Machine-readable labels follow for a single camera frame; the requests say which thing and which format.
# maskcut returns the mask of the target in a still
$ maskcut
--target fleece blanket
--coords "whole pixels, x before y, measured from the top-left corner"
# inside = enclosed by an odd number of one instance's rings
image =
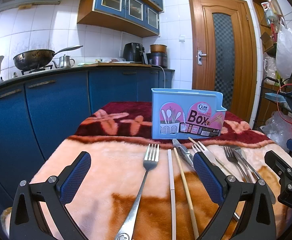
[[[92,166],[83,180],[73,201],[66,205],[77,225],[88,239],[113,240],[124,222],[141,185],[145,169],[143,158],[149,143],[159,143],[159,162],[150,171],[143,190],[134,239],[171,239],[171,206],[167,149],[171,140],[151,139],[151,104],[146,102],[112,102],[84,120],[76,133],[65,139],[41,167],[31,183],[45,181],[58,175],[70,165],[81,151],[89,152]],[[252,131],[248,123],[230,112],[219,137],[201,140],[204,145],[239,180],[243,180],[238,168],[229,163],[221,145],[237,145],[246,153],[247,160],[261,174],[275,196],[280,193],[279,177],[265,164],[264,155],[273,150],[292,167],[292,158],[278,145],[258,131]],[[189,140],[180,140],[191,150]],[[182,162],[193,202],[199,233],[207,226],[218,205],[213,203],[201,181],[186,163]],[[176,194],[177,239],[193,240],[190,213],[180,171],[173,157]],[[240,214],[244,202],[240,202]],[[47,223],[57,239],[62,239],[45,203],[41,203]],[[277,235],[286,225],[288,208],[278,201],[273,205]],[[9,233],[9,210],[2,216],[3,229]],[[231,221],[223,239],[229,239],[236,226]]]

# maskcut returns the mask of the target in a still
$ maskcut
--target printed spoon illustration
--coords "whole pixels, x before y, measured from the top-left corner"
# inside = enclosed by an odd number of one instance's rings
[[[169,123],[169,118],[171,117],[171,110],[170,109],[167,109],[166,114],[167,114],[168,123]]]
[[[165,121],[165,123],[167,123],[167,121],[166,121],[165,111],[164,111],[163,109],[161,110],[161,113],[162,113],[162,116],[164,117],[164,121]]]
[[[181,115],[181,112],[178,112],[176,117],[174,118],[174,122],[178,119],[178,117],[180,117],[180,115]]]

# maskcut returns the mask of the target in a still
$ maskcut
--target screw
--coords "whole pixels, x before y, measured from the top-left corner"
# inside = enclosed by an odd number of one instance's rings
[[[48,179],[48,182],[49,183],[53,183],[53,182],[55,182],[56,181],[56,177],[55,176],[51,176],[51,177],[49,177],[49,179]]]
[[[258,180],[258,183],[259,183],[261,186],[265,185],[265,181],[264,181],[263,179],[259,179],[259,180]]]
[[[25,185],[26,185],[26,183],[27,183],[27,182],[26,182],[25,180],[22,180],[22,181],[20,182],[20,184],[19,184],[19,185],[20,185],[20,186],[25,186]]]
[[[230,182],[234,182],[236,180],[236,178],[234,176],[232,176],[232,175],[228,176],[227,179]]]

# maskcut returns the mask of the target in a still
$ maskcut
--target brown pot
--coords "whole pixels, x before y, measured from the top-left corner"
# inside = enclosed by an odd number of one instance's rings
[[[159,45],[159,44],[154,44],[150,45],[150,52],[154,53],[165,53],[167,54],[167,46],[166,45]]]

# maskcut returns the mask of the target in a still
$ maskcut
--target plastic container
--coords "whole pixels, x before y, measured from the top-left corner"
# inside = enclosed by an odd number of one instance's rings
[[[220,92],[152,88],[152,138],[220,135],[226,112],[222,101]]]

